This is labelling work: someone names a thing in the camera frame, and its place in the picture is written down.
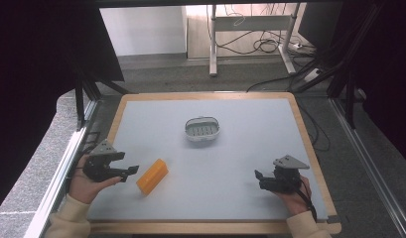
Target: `table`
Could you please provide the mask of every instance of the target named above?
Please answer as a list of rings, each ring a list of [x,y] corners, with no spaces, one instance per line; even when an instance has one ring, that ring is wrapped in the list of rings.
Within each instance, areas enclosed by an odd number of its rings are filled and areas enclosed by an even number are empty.
[[[311,146],[308,133],[299,112],[296,100],[290,93],[285,92],[268,92],[268,93],[146,93],[125,95],[118,107],[116,116],[113,120],[108,141],[116,144],[116,134],[118,129],[122,127],[122,118],[128,102],[140,101],[202,101],[202,100],[263,100],[263,99],[284,99],[290,104],[291,111],[299,130],[303,147],[309,158],[309,163],[312,168],[313,176],[318,183],[319,191],[324,199],[324,205],[329,218],[337,216],[336,209],[327,189],[327,184],[324,180],[321,168],[318,164],[314,150]],[[93,204],[99,203],[99,197]],[[273,234],[287,233],[288,228],[284,220],[169,220],[169,219],[142,219],[142,220],[121,220],[121,219],[91,219],[92,233],[144,233],[144,234]],[[327,221],[319,222],[319,226],[329,230],[332,234],[339,233],[341,230],[340,223],[329,223]]]

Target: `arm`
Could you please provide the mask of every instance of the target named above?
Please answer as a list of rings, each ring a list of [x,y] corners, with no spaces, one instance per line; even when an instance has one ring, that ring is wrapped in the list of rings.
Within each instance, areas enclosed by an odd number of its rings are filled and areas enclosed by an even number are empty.
[[[301,176],[301,180],[303,182],[301,192],[310,197],[311,189],[308,179]],[[305,201],[296,192],[292,194],[274,192],[274,194],[283,200],[292,214],[292,217],[286,221],[294,238],[331,238],[327,230],[321,230],[318,227]]]
[[[87,237],[90,233],[90,223],[86,217],[90,204],[101,190],[121,181],[121,177],[110,178],[103,182],[90,180],[82,172],[86,159],[87,156],[83,156],[79,160],[72,176],[66,203],[57,213],[51,215],[51,227],[47,230],[45,237]]]

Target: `gray floor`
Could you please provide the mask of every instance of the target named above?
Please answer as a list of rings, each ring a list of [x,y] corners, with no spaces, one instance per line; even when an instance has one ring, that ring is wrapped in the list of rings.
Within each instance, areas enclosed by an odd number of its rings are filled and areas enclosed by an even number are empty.
[[[219,62],[218,77],[208,76],[207,60],[186,60],[181,55],[129,57],[121,58],[119,61],[126,80],[119,84],[136,92],[244,91],[252,83],[286,74],[278,58],[223,59]],[[281,91],[287,88],[288,84],[288,81],[283,80],[255,89]],[[325,132],[320,133],[314,147],[338,211],[338,219],[342,224],[342,232],[334,237],[400,237],[358,154],[333,112],[330,101],[324,94],[327,86],[328,83],[324,82],[304,94],[298,94],[297,98],[301,106],[315,119],[312,121],[303,113],[305,124],[312,137],[316,135],[315,123]],[[107,96],[99,104],[97,118],[101,120],[96,120],[90,132],[98,132],[100,137],[104,138],[116,110],[114,105],[119,101],[120,95],[103,85],[99,87]],[[354,115],[356,132],[406,212],[406,182],[403,182],[406,181],[406,162],[362,111],[361,103],[355,105]],[[74,94],[69,92],[60,98],[58,113],[50,130],[0,208],[0,237],[24,236],[75,126]],[[130,235],[91,237],[130,237]]]

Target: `wooden border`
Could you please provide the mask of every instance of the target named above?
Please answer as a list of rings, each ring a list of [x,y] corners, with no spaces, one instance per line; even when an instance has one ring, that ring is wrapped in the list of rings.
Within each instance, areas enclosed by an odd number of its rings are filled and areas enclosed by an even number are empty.
[[[295,116],[305,149],[310,159],[311,167],[317,179],[328,216],[337,216],[337,211],[331,198],[323,172],[318,164],[314,148],[308,136],[302,115],[293,94],[288,92],[186,92],[186,93],[143,93],[128,94],[122,97],[107,140],[113,143],[116,132],[122,120],[123,111],[128,101],[149,100],[221,100],[221,99],[288,99]],[[331,234],[341,232],[340,223],[329,224],[319,222],[322,229]],[[112,234],[277,234],[289,233],[287,224],[282,222],[93,222],[91,221],[92,233]]]

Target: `white wall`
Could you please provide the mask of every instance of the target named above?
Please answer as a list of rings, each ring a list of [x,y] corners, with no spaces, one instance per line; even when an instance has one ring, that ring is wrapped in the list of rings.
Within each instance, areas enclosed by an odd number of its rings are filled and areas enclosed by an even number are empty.
[[[185,7],[100,9],[117,56],[187,51]]]

